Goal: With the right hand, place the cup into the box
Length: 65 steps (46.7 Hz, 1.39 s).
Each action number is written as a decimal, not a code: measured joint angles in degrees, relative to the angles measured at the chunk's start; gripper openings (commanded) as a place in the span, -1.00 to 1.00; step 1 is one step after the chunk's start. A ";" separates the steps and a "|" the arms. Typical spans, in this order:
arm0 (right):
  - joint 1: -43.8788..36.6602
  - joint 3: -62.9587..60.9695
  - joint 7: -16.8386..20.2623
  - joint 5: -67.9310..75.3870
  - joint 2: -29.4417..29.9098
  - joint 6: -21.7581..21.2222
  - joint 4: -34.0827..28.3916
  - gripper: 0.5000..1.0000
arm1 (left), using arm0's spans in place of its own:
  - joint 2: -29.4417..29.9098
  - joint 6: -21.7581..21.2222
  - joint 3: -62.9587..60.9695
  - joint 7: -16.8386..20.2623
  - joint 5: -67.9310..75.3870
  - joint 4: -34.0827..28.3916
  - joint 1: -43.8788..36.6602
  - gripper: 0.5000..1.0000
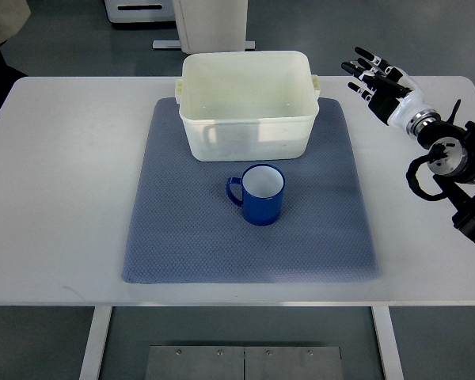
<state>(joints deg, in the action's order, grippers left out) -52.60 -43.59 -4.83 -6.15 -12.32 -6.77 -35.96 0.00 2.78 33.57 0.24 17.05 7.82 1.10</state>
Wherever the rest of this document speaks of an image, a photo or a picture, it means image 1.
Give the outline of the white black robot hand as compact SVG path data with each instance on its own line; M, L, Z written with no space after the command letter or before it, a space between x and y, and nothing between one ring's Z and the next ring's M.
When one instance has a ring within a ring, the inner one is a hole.
M381 122L407 130L423 117L440 118L426 104L423 90L401 68L362 47L356 47L355 53L356 61L341 63L342 69L354 78L348 88L367 103Z

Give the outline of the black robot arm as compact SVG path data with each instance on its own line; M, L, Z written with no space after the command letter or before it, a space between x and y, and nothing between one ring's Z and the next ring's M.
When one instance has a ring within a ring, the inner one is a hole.
M454 124L461 101L456 101L448 120L434 110L415 114L408 122L408 135L427 153L413 160L406 173L411 191L430 202L448 199L457 212L452 217L454 228L475 244L475 123L464 127ZM433 172L433 180L441 192L425 192L417 178L425 164Z

